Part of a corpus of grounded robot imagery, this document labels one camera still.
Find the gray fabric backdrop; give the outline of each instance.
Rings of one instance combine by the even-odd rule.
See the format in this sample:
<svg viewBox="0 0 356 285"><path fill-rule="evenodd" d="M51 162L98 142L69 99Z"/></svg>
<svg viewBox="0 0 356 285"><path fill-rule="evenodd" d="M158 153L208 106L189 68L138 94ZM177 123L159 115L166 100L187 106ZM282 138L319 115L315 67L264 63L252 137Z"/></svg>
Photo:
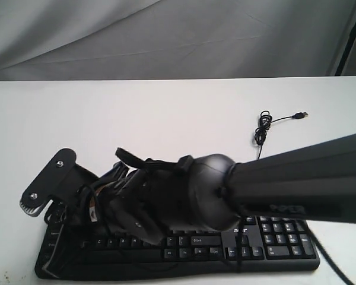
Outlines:
<svg viewBox="0 0 356 285"><path fill-rule="evenodd" d="M356 0L0 0L0 80L333 75Z"/></svg>

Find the robotic arm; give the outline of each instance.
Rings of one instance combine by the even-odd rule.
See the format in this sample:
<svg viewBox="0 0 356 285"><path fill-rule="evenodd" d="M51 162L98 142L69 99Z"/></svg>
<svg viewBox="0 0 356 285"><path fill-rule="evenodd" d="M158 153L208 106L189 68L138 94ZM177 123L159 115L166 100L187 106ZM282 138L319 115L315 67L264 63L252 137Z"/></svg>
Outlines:
<svg viewBox="0 0 356 285"><path fill-rule="evenodd" d="M54 204L79 235L128 232L158 243L169 230L224 231L240 216L356 223L356 134L249 163L222 154L177 163L121 162L98 178L60 150L23 193L21 208L50 222ZM128 173L128 167L137 170Z"/></svg>

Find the screw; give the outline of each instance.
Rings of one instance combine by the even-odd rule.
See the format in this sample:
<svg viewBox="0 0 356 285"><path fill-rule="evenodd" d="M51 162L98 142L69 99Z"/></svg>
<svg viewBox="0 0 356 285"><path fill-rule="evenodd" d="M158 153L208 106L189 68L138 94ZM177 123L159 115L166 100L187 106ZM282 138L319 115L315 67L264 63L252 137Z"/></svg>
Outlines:
<svg viewBox="0 0 356 285"><path fill-rule="evenodd" d="M37 197L38 197L37 193L30 194L30 199L31 200L35 200L35 199L37 199Z"/></svg>
<svg viewBox="0 0 356 285"><path fill-rule="evenodd" d="M57 161L57 167L58 167L58 168L63 167L63 161L62 161L62 160Z"/></svg>

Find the white table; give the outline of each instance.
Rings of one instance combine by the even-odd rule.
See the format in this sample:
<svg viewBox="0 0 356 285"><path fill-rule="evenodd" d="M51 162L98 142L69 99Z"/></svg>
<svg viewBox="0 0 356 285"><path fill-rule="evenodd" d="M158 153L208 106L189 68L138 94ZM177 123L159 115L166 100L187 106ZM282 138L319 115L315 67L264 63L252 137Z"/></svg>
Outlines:
<svg viewBox="0 0 356 285"><path fill-rule="evenodd" d="M98 175L117 161L117 147L142 158L176 161L186 154L223 153L247 162L256 158L252 135L265 109L275 118L302 111L309 117L274 125L262 157L356 133L356 77L1 82L0 284L72 284L37 279L33 267L45 225L18 206L60 148L74 149L77 163ZM356 225L310 225L356 283ZM158 284L224 282L343 284L324 259L314 273L229 274Z"/></svg>

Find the black keyboard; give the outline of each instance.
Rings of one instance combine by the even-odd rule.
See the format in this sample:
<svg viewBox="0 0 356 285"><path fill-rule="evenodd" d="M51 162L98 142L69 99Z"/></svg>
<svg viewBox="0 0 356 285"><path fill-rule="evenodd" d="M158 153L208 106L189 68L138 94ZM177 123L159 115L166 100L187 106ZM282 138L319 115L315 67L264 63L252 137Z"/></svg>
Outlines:
<svg viewBox="0 0 356 285"><path fill-rule="evenodd" d="M35 266L39 278L53 279L42 266L61 233L60 226L47 228ZM246 217L241 240L237 233L238 229L174 231L157 246L121 234L111 239L96 236L89 241L92 249L71 262L61 279L117 281L235 273L238 255L243 272L311 271L319 266L316 248L294 220Z"/></svg>

